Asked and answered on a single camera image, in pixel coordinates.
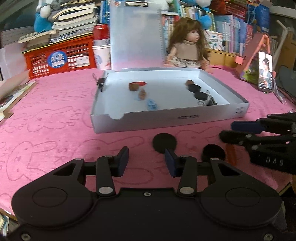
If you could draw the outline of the black round disc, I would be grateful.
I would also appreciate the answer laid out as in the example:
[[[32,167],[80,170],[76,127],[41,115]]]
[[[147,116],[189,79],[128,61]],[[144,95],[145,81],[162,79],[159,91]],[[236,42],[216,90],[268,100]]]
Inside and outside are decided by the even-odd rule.
[[[226,153],[220,146],[215,144],[208,144],[204,147],[202,151],[201,160],[202,162],[209,163],[212,158],[225,161]]]
[[[158,153],[163,154],[165,149],[175,150],[177,146],[176,138],[169,133],[158,133],[152,140],[152,147]]]

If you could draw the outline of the black round lid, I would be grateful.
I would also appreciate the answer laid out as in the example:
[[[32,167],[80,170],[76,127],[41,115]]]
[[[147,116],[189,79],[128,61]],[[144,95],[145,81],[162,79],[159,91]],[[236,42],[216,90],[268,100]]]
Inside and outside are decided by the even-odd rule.
[[[194,97],[197,100],[206,101],[208,99],[208,94],[204,92],[195,92]]]

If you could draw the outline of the black round cap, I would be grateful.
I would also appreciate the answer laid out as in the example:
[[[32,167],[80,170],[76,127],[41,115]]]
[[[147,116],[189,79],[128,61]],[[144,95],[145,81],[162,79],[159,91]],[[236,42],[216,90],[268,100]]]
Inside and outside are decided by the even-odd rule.
[[[196,84],[190,84],[190,85],[188,85],[188,90],[192,93],[200,92],[201,86],[196,85]]]

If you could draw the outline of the large black binder clip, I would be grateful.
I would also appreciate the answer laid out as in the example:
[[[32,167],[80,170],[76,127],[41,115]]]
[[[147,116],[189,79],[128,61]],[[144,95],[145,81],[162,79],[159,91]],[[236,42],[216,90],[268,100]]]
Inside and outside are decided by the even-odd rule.
[[[200,101],[198,100],[198,104],[201,106],[213,106],[213,105],[218,105],[217,102],[215,101],[214,97],[210,94],[210,91],[207,90],[205,92],[208,94],[208,99],[206,101]]]

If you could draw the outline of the wooden drawer shelf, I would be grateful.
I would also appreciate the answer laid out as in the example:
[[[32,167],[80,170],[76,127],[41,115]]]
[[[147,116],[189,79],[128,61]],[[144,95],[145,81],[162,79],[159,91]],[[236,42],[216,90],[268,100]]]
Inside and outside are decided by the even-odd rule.
[[[238,63],[241,63],[243,60],[241,56],[225,51],[207,49],[207,52],[209,56],[209,64],[212,66],[226,66],[235,68]]]

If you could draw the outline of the light blue toy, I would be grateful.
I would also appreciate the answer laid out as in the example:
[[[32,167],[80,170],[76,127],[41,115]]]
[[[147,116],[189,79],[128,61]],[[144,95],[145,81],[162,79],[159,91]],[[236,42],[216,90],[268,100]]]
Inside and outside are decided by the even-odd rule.
[[[157,103],[153,99],[147,100],[147,110],[148,111],[155,111],[158,109]]]

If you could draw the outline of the row of upright books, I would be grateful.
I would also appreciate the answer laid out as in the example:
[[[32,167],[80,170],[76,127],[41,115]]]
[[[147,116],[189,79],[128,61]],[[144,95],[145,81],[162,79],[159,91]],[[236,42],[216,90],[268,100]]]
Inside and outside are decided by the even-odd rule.
[[[165,56],[169,39],[172,34],[175,22],[180,17],[187,16],[193,20],[198,20],[201,15],[201,10],[197,6],[190,6],[184,1],[147,1],[158,5],[162,16],[162,27],[164,37]],[[110,3],[111,1],[101,1],[100,6],[100,21],[103,24],[109,25],[110,19]],[[241,27],[246,26],[246,22],[233,15],[214,15],[210,8],[207,14],[212,19],[210,31],[215,31],[223,34],[223,45],[227,47],[230,53],[239,53],[239,50],[234,50],[235,47],[240,48],[242,43],[239,41]]]

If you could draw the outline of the colourful stationery box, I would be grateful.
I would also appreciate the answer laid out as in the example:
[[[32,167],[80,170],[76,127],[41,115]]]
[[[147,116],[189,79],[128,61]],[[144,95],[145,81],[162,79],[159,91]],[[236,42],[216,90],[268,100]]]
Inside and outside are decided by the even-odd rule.
[[[223,34],[215,31],[204,30],[204,36],[206,39],[206,47],[213,50],[224,50]]]

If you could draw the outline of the grey cardboard box tray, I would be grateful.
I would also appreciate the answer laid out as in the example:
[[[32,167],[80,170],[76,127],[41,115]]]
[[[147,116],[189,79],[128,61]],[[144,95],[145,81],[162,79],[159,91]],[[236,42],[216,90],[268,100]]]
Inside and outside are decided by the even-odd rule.
[[[218,78],[201,69],[138,68],[104,72],[103,92],[97,89],[90,114],[96,133],[145,130],[191,125],[243,117],[249,102]],[[201,106],[185,85],[187,80],[210,91],[218,105]],[[129,83],[144,81],[139,87],[147,93],[138,101],[138,91],[129,90]],[[147,110],[153,99],[158,109]]]

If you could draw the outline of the brown walnut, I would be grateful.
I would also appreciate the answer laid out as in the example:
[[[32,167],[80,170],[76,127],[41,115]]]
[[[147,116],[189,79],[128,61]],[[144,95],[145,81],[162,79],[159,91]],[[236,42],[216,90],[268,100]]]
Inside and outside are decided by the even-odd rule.
[[[139,85],[137,83],[130,83],[128,85],[129,90],[132,92],[138,91],[139,90]]]

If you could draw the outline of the black binder clip on edge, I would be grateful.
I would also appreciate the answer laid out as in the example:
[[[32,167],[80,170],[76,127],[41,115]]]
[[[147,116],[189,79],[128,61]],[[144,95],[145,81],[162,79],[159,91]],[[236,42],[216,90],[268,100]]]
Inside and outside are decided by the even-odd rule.
[[[96,82],[96,86],[98,87],[98,90],[101,91],[101,92],[103,92],[105,78],[104,77],[98,78],[95,75],[95,73],[92,74],[92,77],[93,77],[94,81]]]

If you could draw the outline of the red basket on shelf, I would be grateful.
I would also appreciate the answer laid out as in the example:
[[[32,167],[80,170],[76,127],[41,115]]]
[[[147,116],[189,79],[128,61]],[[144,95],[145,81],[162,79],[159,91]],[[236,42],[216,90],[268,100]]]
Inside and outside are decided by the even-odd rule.
[[[209,8],[214,12],[214,15],[233,15],[244,20],[247,1],[212,0]]]

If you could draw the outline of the translucent clipboard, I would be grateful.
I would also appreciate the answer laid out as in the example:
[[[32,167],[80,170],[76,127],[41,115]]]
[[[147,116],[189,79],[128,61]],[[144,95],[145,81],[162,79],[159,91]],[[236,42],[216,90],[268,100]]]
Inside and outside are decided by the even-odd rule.
[[[111,1],[110,49],[113,70],[163,67],[161,11],[147,1]]]

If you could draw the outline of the red plastic basket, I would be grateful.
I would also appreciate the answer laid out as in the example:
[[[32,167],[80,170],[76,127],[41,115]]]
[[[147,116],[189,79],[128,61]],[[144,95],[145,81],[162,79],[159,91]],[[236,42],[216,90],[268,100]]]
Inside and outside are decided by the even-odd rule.
[[[23,56],[30,70],[30,79],[96,68],[92,34],[28,50]]]

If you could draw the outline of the blue white plush toy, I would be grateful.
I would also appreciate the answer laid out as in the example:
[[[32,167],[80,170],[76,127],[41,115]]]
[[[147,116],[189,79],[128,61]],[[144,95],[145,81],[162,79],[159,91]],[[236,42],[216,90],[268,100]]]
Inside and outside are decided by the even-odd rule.
[[[34,31],[37,33],[52,30],[53,23],[48,20],[52,13],[52,1],[41,1],[36,8]]]

